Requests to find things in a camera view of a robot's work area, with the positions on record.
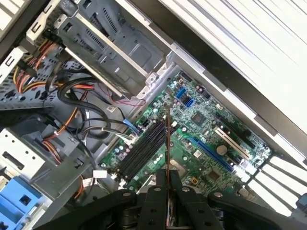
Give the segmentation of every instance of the gray metal frame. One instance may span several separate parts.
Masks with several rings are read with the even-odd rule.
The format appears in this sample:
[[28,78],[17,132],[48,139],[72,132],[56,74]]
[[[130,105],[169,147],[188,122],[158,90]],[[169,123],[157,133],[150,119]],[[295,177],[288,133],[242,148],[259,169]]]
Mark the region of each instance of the gray metal frame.
[[118,7],[112,7],[114,1],[98,5],[95,0],[86,9],[84,2],[78,3],[74,16],[61,15],[55,22],[67,51],[117,95],[144,97],[146,80],[164,63],[166,54],[121,19]]

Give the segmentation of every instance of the integrated circuit chip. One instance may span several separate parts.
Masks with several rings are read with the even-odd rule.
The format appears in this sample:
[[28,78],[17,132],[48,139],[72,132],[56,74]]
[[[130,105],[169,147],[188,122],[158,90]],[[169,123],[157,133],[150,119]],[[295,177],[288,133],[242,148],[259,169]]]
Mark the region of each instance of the integrated circuit chip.
[[219,175],[216,171],[214,171],[214,170],[212,170],[211,172],[209,172],[209,173],[208,173],[208,176],[209,176],[212,180],[214,180],[214,181],[216,181],[217,179],[220,178],[220,175]]
[[204,115],[202,115],[200,112],[197,111],[196,114],[193,115],[191,120],[198,126],[201,126],[206,120],[206,118]]

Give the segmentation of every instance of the motherboard mounting screw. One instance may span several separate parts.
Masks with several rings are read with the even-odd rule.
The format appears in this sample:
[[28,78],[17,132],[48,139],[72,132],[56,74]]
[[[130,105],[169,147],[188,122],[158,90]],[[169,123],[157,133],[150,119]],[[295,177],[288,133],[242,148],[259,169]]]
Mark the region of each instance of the motherboard mounting screw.
[[183,192],[188,192],[188,191],[190,191],[190,189],[187,188],[187,187],[183,187],[183,188],[182,188],[182,191],[183,191]]
[[221,193],[214,193],[214,195],[215,195],[216,197],[222,197],[222,196],[223,196],[223,194],[221,194]]

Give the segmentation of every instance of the yellow wire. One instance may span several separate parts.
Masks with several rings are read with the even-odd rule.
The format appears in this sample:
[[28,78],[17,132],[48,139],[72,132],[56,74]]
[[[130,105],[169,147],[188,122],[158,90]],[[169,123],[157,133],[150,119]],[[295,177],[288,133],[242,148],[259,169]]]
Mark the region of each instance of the yellow wire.
[[[48,42],[48,39],[45,39],[45,40],[43,41],[43,43],[39,46],[38,50],[40,50],[47,42]],[[24,61],[27,62],[27,61],[29,61],[32,57],[33,57],[33,55],[30,55],[30,56],[26,57],[26,58],[24,59]],[[18,71],[19,71],[19,67],[17,66],[16,69],[15,69],[15,71],[14,71],[14,74],[13,74],[13,82],[14,82],[15,85],[16,85],[16,83],[17,83]]]

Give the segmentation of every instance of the pcie slot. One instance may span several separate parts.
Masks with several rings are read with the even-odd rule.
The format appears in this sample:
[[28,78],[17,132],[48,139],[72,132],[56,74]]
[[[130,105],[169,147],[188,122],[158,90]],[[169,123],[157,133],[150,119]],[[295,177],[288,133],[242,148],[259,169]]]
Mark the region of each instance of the pcie slot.
[[232,146],[243,158],[249,160],[250,154],[247,153],[241,146],[239,146],[234,140],[231,139],[224,131],[222,131],[219,127],[215,127],[214,131],[230,146]]
[[218,163],[220,163],[222,166],[224,166],[228,171],[232,172],[234,168],[228,164],[221,156],[219,156],[217,153],[213,152],[210,148],[208,148],[205,143],[202,141],[196,139],[196,138],[189,138],[189,141],[191,143],[194,143],[198,147],[200,147],[207,155],[211,156],[214,160],[216,160]]
[[242,135],[241,131],[236,130],[226,119],[221,117],[221,115],[216,114],[216,118],[225,126],[227,127],[233,134],[238,136],[242,141],[244,141],[248,146],[250,146],[252,149],[255,148],[255,144],[252,143],[247,137]]

